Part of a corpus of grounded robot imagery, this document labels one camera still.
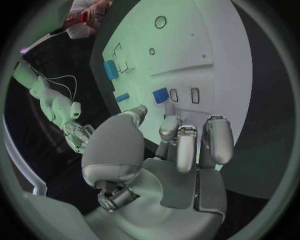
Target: white wire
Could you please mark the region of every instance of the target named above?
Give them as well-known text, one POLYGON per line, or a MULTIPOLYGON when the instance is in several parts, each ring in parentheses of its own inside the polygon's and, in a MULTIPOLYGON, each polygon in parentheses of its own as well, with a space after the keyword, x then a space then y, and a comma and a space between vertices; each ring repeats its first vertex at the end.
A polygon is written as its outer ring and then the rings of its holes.
POLYGON ((73 76, 73 75, 64 75, 64 76, 59 76, 59 77, 46 77, 46 76, 45 76, 44 74, 42 74, 40 71, 36 70, 33 66, 30 65, 30 67, 32 68, 33 71, 35 71, 35 73, 41 75, 41 76, 44 77, 47 81, 49 81, 49 82, 51 82, 51 83, 53 83, 53 84, 57 84, 57 85, 61 85, 61 86, 65 87, 65 88, 68 90, 68 92, 69 92, 69 94, 70 94, 70 100, 71 100, 71 102, 73 103, 74 98, 75 98, 75 95, 76 95, 76 92, 77 92, 77 79, 76 79, 75 76, 73 76), (51 81, 51 80, 57 80, 57 79, 62 79, 62 78, 66 78, 66 77, 72 77, 72 78, 74 78, 74 80, 75 80, 75 91, 74 91, 73 97, 72 97, 71 90, 70 90, 70 88, 68 88, 68 86, 66 86, 66 85, 64 85, 64 84, 62 84, 62 83, 58 83, 58 82, 55 82, 55 81, 51 81))

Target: blue block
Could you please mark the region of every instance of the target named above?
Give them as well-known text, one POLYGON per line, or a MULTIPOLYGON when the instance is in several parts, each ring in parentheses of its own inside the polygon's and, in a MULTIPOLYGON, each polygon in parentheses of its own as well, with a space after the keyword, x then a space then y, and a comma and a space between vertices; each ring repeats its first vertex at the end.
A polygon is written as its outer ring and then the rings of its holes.
POLYGON ((153 96, 157 104, 165 102, 169 98, 169 93, 167 88, 161 88, 153 92, 153 96))
POLYGON ((123 94, 123 95, 121 95, 121 96, 118 96, 118 97, 116 97, 115 99, 116 99, 116 101, 117 101, 118 103, 120 103, 120 102, 122 102, 122 101, 124 101, 124 100, 126 100, 126 99, 129 99, 129 94, 126 92, 125 94, 123 94))
POLYGON ((103 63, 103 65, 109 80, 117 79, 119 77, 116 65, 113 60, 106 61, 103 63))

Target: circular hole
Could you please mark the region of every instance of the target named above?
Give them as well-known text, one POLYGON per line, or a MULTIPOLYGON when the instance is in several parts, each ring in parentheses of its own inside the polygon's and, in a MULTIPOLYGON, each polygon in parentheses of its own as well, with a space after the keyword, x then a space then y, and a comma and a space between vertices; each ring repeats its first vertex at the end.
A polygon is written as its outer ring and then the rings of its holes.
POLYGON ((162 29, 167 24, 167 19, 164 16, 158 16, 155 19, 155 27, 157 29, 162 29))
POLYGON ((151 48, 149 49, 149 53, 150 53, 150 55, 154 55, 154 54, 155 54, 155 50, 154 50, 153 47, 151 47, 151 48))

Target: red object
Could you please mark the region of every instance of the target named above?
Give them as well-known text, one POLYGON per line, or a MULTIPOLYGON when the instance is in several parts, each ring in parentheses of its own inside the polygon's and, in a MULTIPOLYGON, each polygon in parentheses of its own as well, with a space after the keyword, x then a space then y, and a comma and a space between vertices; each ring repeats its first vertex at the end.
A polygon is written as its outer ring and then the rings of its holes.
POLYGON ((87 21, 87 14, 86 13, 81 13, 80 14, 80 22, 85 23, 87 21))

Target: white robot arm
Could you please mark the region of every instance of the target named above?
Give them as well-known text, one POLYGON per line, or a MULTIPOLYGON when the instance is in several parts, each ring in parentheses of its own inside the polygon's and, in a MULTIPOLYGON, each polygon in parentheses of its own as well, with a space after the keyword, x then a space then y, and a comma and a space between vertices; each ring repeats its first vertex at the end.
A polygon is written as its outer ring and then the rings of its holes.
POLYGON ((81 104, 51 89, 47 79, 37 75, 22 58, 12 76, 39 100, 42 112, 64 132, 69 146, 76 153, 83 154, 94 129, 91 125, 81 126, 75 121, 81 115, 81 104))

